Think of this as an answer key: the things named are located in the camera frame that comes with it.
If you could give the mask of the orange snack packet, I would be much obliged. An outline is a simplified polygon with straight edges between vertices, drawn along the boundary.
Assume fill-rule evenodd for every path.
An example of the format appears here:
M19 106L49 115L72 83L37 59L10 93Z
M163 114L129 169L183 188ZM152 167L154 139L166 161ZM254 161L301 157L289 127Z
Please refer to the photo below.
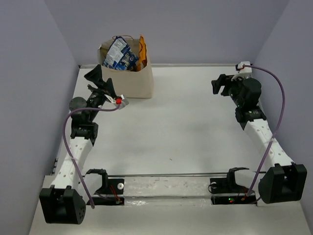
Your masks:
M143 35L139 37L139 53L136 71L141 71L147 66L147 47Z

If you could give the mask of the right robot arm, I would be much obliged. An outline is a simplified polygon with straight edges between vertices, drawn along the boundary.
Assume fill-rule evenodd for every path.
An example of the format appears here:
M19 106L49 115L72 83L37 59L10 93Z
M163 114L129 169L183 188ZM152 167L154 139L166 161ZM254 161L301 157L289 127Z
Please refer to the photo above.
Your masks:
M231 192L241 187L247 193L257 193L266 204L299 201L307 177L303 164L296 164L289 157L268 125L266 115L259 107L261 83L254 78L221 74L211 82L213 94L229 96L235 103L235 117L243 131L250 137L260 155L264 175L246 167L231 168L225 180L226 188Z

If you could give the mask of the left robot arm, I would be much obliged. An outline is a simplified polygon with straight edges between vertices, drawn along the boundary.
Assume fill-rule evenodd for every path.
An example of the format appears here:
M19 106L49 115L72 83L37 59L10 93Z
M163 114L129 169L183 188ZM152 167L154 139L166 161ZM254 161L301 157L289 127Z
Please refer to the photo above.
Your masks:
M99 126L94 122L105 102L120 108L123 98L117 96L111 78L103 80L101 65L97 65L84 78L93 83L88 85L91 94L88 99L73 98L68 105L69 114L63 123L71 121L70 139L65 130L63 141L67 150L60 170L48 188L42 188L39 200L45 222L48 224L76 224L83 222L86 206L95 207L93 195L108 189L108 175L104 169L90 169L82 174L86 159L94 147Z

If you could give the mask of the beige paper bag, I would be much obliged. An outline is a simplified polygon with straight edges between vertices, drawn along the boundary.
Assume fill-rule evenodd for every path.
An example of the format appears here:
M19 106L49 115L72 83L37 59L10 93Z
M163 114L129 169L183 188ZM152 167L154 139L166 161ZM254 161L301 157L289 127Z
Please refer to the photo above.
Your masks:
M138 56L139 53L139 38L135 39L129 35L122 36L130 45L132 51ZM129 70L114 70L102 65L109 46L112 44L116 36L105 41L97 50L98 64L101 65L102 78L107 80L111 78L113 86L117 94L123 94L127 98L152 98L154 93L154 78L149 54L147 52L147 66L141 71L136 71L136 68Z

